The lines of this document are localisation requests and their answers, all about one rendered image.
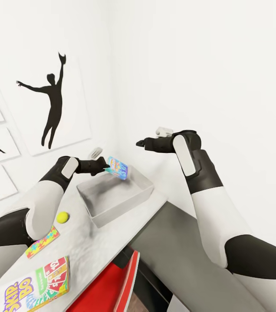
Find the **jigsaw puzzle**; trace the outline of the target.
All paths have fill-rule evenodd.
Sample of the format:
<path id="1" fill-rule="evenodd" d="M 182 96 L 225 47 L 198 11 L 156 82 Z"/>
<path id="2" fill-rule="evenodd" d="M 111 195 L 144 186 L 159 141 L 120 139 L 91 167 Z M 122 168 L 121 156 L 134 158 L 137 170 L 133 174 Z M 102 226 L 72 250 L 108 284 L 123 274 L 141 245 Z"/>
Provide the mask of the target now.
<path id="1" fill-rule="evenodd" d="M 49 243 L 55 240 L 59 236 L 58 231 L 52 227 L 50 233 L 41 240 L 36 240 L 26 251 L 26 256 L 28 259 L 32 258 L 35 254 L 37 254 L 41 249 L 46 247 Z"/>

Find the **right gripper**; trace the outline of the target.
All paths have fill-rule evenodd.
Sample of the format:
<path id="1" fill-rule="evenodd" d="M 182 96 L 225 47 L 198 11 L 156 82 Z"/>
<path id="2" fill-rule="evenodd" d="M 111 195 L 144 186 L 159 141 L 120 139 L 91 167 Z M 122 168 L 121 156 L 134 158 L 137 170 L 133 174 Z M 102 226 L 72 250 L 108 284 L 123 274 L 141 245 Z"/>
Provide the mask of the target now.
<path id="1" fill-rule="evenodd" d="M 146 137 L 144 140 L 140 140 L 139 142 L 137 142 L 136 145 L 144 147 L 145 150 L 148 151 L 155 151 L 156 153 L 166 153 L 162 146 L 165 138 L 166 136 L 158 138 Z"/>

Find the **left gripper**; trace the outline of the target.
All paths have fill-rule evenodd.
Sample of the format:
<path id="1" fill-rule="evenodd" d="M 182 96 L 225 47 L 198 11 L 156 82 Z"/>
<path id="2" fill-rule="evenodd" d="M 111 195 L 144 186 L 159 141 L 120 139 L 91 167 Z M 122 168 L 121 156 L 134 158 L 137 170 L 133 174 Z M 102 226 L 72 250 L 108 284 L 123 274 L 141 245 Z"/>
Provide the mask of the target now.
<path id="1" fill-rule="evenodd" d="M 110 166 L 106 163 L 104 157 L 99 157 L 97 160 L 88 160 L 89 170 L 87 173 L 90 173 L 91 176 L 95 176 L 97 173 L 101 173 L 105 171 L 105 168 L 109 168 Z"/>

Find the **board game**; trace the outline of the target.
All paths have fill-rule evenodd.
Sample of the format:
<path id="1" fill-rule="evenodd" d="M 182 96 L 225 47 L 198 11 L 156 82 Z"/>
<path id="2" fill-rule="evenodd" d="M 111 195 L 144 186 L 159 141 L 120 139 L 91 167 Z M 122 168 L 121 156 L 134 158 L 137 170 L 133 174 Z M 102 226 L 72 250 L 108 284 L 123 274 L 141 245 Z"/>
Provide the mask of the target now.
<path id="1" fill-rule="evenodd" d="M 105 171 L 108 173 L 111 173 L 123 180 L 127 179 L 128 174 L 128 166 L 124 165 L 121 161 L 118 161 L 117 159 L 113 157 L 109 157 L 107 160 L 107 164 L 110 166 L 109 168 L 105 168 Z"/>
<path id="2" fill-rule="evenodd" d="M 48 265 L 0 286 L 0 312 L 34 312 L 69 292 L 69 259 Z"/>

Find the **tennis ball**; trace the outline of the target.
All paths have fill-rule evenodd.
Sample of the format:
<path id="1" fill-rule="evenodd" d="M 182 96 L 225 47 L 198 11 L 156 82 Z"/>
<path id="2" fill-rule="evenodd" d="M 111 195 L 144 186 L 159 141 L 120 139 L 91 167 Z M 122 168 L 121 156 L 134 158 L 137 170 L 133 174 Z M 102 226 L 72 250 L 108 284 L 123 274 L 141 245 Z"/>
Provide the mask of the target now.
<path id="1" fill-rule="evenodd" d="M 60 213 L 57 215 L 56 220 L 57 220 L 57 222 L 58 222 L 59 224 L 63 224 L 63 223 L 65 223 L 65 222 L 67 222 L 68 217 L 69 217 L 69 215 L 68 215 L 67 212 L 60 212 Z"/>

